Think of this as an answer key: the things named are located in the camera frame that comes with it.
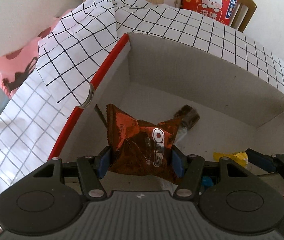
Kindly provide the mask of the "yellow snack packet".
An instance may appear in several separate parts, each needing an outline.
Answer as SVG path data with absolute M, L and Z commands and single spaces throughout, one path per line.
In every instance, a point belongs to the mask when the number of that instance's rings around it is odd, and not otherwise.
M 248 165 L 248 155 L 246 152 L 236 152 L 232 154 L 226 154 L 226 153 L 219 153 L 219 152 L 214 152 L 213 153 L 213 158 L 215 161 L 219 161 L 221 158 L 229 158 L 242 167 L 246 168 Z

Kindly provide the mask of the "brown Oreo snack bag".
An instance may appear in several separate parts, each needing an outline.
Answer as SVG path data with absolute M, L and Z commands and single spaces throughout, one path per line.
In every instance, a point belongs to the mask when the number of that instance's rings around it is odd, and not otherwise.
M 152 124 L 137 120 L 113 104 L 106 106 L 107 140 L 112 147 L 110 171 L 133 175 L 153 175 L 178 184 L 181 180 L 172 165 L 171 148 L 181 117 Z

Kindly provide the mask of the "small brown chocolate cake pack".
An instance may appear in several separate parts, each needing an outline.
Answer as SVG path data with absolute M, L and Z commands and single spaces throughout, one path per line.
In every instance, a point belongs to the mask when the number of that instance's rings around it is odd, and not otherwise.
M 192 108 L 189 105 L 184 105 L 174 114 L 174 117 L 181 118 L 181 126 L 186 127 L 187 130 L 192 129 L 200 119 L 200 116 L 196 109 Z

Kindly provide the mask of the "white silver snack bag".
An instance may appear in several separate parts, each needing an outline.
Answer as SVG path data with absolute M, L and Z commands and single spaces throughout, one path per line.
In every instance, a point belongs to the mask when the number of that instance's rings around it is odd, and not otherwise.
M 174 144 L 176 146 L 180 146 L 181 141 L 187 135 L 187 133 L 188 133 L 188 130 L 187 130 L 186 127 L 180 127 L 178 132 L 177 132 Z M 161 189 L 164 190 L 164 191 L 169 191 L 169 193 L 171 193 L 171 194 L 173 194 L 175 189 L 177 188 L 177 185 L 175 185 L 175 184 L 173 184 L 173 183 L 171 183 L 167 180 L 159 179 L 159 181 L 160 181 Z

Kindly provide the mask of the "blue snack packet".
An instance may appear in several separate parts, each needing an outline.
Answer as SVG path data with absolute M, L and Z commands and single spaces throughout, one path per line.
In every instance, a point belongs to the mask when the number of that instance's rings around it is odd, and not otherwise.
M 204 176 L 202 178 L 202 186 L 204 188 L 213 187 L 214 186 L 213 180 L 210 177 Z

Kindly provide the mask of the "red and white cardboard box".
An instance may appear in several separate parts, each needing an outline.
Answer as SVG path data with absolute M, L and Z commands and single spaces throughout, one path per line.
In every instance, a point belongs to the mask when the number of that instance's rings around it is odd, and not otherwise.
M 107 191 L 172 192 L 189 154 L 253 148 L 254 172 L 284 151 L 284 94 L 209 53 L 124 34 L 50 154 L 84 157 Z

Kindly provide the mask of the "white black grid tablecloth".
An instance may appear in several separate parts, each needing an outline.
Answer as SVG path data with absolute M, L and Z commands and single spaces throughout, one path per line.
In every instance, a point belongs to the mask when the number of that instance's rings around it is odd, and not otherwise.
M 29 76 L 0 114 L 0 194 L 47 160 L 97 155 L 108 104 L 158 124 L 200 119 L 178 148 L 208 161 L 284 153 L 284 61 L 207 16 L 145 0 L 86 0 L 36 40 Z

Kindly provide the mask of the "pink patterned cloth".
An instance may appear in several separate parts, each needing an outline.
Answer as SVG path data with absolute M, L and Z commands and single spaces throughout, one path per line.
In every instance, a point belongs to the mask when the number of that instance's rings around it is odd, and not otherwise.
M 23 47 L 0 57 L 0 88 L 9 99 L 35 69 L 39 59 L 39 46 L 45 44 L 53 35 L 62 36 L 62 21 L 70 12 L 71 10 L 67 10 L 62 16 L 53 18 L 52 25 Z

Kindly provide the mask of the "wooden chair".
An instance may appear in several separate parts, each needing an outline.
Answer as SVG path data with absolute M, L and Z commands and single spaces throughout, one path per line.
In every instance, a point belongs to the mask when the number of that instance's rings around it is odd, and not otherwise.
M 237 0 L 229 26 L 243 33 L 256 9 L 253 0 Z

